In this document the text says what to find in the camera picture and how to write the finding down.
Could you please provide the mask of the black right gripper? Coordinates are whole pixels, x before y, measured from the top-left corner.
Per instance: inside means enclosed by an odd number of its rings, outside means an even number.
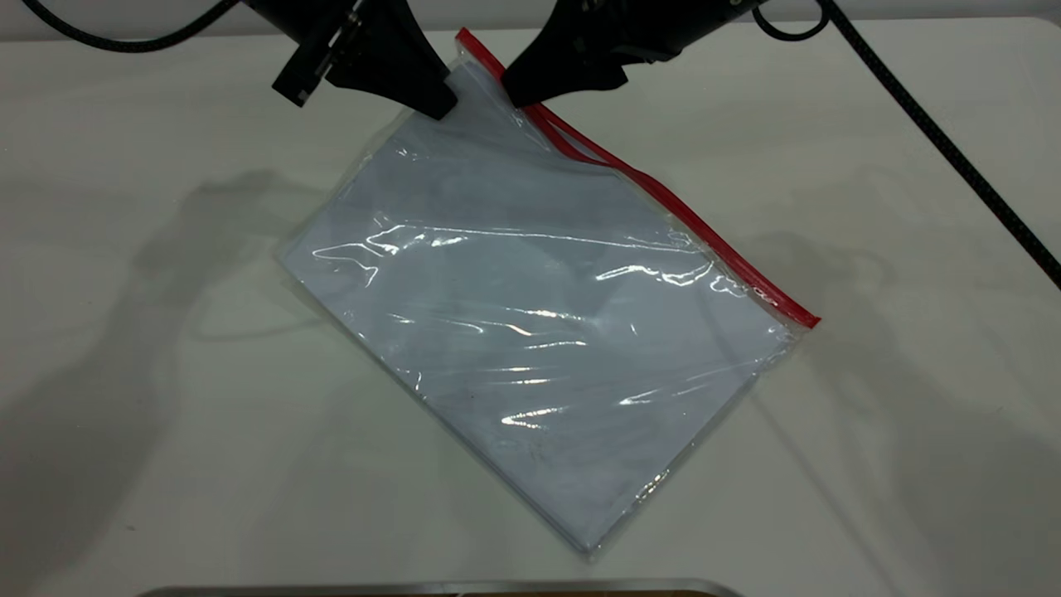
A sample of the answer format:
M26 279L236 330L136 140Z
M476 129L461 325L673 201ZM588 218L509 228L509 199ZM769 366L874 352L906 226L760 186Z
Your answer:
M516 107L575 92L618 90L628 78L621 65L606 57L669 62L761 5L762 1L558 1L547 19L547 39L535 39L522 51L501 75L501 87Z

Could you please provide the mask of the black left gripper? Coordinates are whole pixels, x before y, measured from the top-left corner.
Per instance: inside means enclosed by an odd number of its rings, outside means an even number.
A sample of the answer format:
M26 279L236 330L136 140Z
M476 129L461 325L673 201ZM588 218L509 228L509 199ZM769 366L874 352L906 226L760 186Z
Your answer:
M448 66L414 17L382 17L390 1L246 1L297 45L273 90L303 107L323 80L443 119L458 104Z

